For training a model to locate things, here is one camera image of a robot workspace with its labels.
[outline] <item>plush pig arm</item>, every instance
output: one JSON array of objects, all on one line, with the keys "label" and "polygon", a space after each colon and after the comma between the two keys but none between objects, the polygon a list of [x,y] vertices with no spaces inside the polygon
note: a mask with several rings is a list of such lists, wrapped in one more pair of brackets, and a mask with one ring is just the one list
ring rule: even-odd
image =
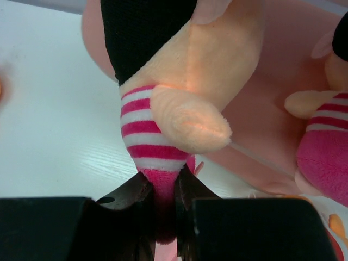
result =
[{"label": "plush pig arm", "polygon": [[284,106],[293,116],[307,120],[337,94],[336,91],[298,91],[285,100]]},{"label": "plush pig arm", "polygon": [[151,110],[162,133],[184,152],[204,154],[230,142],[231,129],[218,109],[190,92],[157,85]]}]

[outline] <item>peach plush fabric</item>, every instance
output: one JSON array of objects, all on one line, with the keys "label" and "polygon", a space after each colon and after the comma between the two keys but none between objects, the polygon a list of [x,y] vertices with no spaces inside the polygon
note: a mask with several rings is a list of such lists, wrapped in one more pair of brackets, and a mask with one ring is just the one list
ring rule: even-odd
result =
[{"label": "peach plush fabric", "polygon": [[207,156],[267,192],[298,193],[296,151],[306,120],[284,109],[300,90],[327,90],[325,60],[312,50],[340,17],[298,0],[267,1],[264,48],[255,74],[223,111],[233,129],[230,146]]}]

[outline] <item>fuzzy fabric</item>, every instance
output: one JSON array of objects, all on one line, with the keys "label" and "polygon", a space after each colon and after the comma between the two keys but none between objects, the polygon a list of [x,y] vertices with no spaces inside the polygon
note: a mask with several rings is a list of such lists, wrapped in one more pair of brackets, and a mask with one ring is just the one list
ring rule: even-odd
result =
[{"label": "fuzzy fabric", "polygon": [[322,105],[309,120],[297,163],[317,189],[348,206],[348,92]]}]

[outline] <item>plush toy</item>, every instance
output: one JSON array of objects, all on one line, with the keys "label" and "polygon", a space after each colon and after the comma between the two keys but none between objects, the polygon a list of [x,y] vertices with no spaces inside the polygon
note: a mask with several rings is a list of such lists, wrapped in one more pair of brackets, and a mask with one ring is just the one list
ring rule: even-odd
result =
[{"label": "plush toy", "polygon": [[179,171],[195,154],[230,142],[220,112],[253,74],[263,43],[263,0],[233,0],[220,18],[199,25],[191,21],[196,4],[100,0],[99,6],[120,85],[121,134],[135,166],[154,185],[161,243],[175,237]]},{"label": "plush toy", "polygon": [[325,73],[331,90],[300,91],[285,101],[288,112],[309,120],[296,155],[297,184],[306,193],[324,194],[345,206],[348,206],[347,36],[348,13],[339,22],[333,38],[329,34],[324,36],[312,53],[315,58],[328,56]]},{"label": "plush toy", "polygon": [[[307,197],[300,195],[286,195],[282,198],[296,198],[299,200],[305,200],[312,204],[317,210],[316,205]],[[346,237],[345,227],[342,219],[338,214],[327,215],[321,211],[318,211],[326,228],[327,235],[330,239],[332,247],[336,253],[338,261],[345,261],[348,258],[348,239]]]}]

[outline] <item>plush toy ear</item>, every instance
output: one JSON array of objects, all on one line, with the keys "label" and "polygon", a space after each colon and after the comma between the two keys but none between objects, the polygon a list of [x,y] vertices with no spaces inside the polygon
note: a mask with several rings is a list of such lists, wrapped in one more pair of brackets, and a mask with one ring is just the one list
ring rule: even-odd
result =
[{"label": "plush toy ear", "polygon": [[334,30],[325,34],[314,46],[311,57],[320,59],[332,52],[332,39]]},{"label": "plush toy ear", "polygon": [[115,71],[105,46],[100,0],[87,0],[82,14],[82,38],[87,52],[94,62],[107,76],[116,80]]}]

